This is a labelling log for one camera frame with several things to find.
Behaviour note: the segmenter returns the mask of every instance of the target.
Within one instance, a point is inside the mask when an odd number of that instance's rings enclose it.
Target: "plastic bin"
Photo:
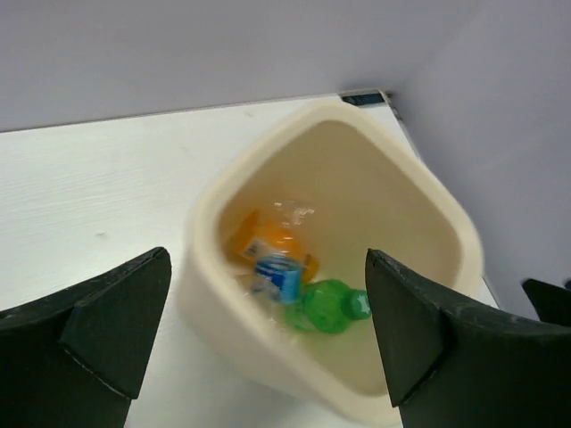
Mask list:
[[[195,330],[260,383],[374,426],[391,408],[371,320],[337,336],[292,336],[237,280],[224,242],[276,192],[310,201],[319,277],[364,289],[368,248],[473,295],[483,256],[466,212],[383,127],[342,103],[314,103],[263,137],[203,195],[186,230],[179,304]]]

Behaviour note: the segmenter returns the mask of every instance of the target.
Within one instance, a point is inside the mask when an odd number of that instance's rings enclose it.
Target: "plastic bottle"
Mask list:
[[[286,222],[273,218],[262,221],[258,210],[242,222],[231,245],[236,254],[252,264],[271,254],[283,254],[300,262],[304,282],[309,282],[319,270],[317,259],[303,249],[300,240]]]
[[[296,303],[284,307],[285,322],[298,330],[338,334],[354,321],[371,316],[367,292],[343,281],[318,281],[303,290]]]

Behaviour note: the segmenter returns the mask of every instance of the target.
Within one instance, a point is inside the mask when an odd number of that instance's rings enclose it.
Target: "green plastic bottle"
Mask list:
[[[337,279],[327,279],[303,287],[302,297],[284,306],[285,321],[306,332],[344,332],[353,321],[371,316],[367,292],[353,290]]]

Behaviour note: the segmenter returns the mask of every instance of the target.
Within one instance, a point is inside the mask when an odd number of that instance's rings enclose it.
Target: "white wall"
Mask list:
[[[571,276],[571,2],[496,0],[401,87],[424,160],[484,239],[500,305]]]
[[[483,0],[3,0],[0,130],[392,88]]]

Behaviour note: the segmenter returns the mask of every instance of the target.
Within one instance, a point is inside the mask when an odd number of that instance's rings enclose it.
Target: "trash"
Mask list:
[[[283,254],[271,254],[258,259],[254,269],[252,293],[269,292],[269,297],[281,303],[294,303],[300,294],[302,265]]]
[[[314,209],[291,200],[254,210],[232,237],[232,251],[253,265],[272,254],[287,256],[302,264],[302,280],[309,282],[319,270],[319,261],[308,253],[300,235],[313,213]]]
[[[284,307],[284,321],[304,332],[338,334],[354,321],[370,316],[367,292],[337,279],[308,284],[297,302]]]

